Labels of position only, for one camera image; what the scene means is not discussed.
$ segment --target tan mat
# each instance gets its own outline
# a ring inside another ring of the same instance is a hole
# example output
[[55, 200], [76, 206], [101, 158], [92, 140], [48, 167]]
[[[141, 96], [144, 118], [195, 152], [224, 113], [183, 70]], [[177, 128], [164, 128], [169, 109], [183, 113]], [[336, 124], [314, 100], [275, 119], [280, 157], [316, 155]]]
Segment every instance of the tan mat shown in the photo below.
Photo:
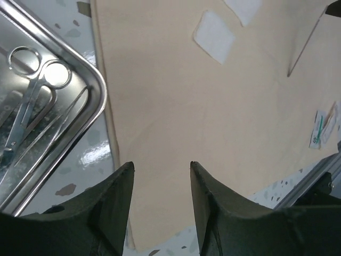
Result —
[[[316, 110], [341, 96], [339, 19], [323, 17], [287, 78], [327, 2], [263, 0], [245, 28], [222, 0], [96, 2], [120, 162], [136, 168], [138, 251], [194, 224], [190, 161], [248, 196], [337, 152], [336, 131], [308, 146]], [[205, 10], [236, 36], [224, 65], [193, 41]]]

